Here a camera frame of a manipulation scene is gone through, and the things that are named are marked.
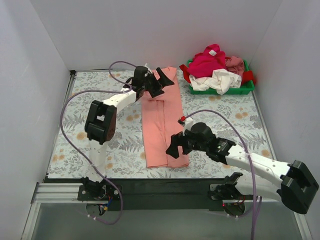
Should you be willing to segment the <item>salmon pink t shirt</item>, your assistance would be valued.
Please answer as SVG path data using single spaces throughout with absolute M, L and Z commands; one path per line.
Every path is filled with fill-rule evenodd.
M 183 130 L 178 123 L 183 116 L 181 92 L 177 79 L 177 69 L 163 68 L 164 74 L 174 82 L 163 89 L 164 93 L 152 98 L 148 92 L 141 97 L 142 136 L 146 166 L 148 168 L 180 168 L 189 165 L 189 157 L 178 149 L 179 157 L 166 154 L 171 144 L 171 136 Z

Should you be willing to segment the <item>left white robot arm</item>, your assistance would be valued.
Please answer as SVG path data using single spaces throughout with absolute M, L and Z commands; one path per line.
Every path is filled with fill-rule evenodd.
M 105 180 L 105 161 L 107 142 L 116 131 L 117 114 L 128 105 L 137 102 L 144 93 L 152 98 L 165 92 L 163 88 L 175 83 L 158 67 L 155 74 L 147 66 L 137 66 L 133 76 L 123 83 L 121 91 L 104 101 L 94 100 L 90 104 L 84 130 L 89 140 L 90 173 L 81 179 L 84 190 L 95 200 L 103 199 L 107 194 Z

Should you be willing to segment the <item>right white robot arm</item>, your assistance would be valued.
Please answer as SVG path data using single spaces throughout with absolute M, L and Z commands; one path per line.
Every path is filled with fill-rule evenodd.
M 241 172 L 213 183 L 208 195 L 213 200 L 235 200 L 242 196 L 281 201 L 288 209 L 305 215 L 313 202 L 319 184 L 301 161 L 276 161 L 256 153 L 248 154 L 235 142 L 217 137 L 210 127 L 199 122 L 171 136 L 166 154 L 177 159 L 192 151 L 204 152 L 211 160 L 253 173 Z

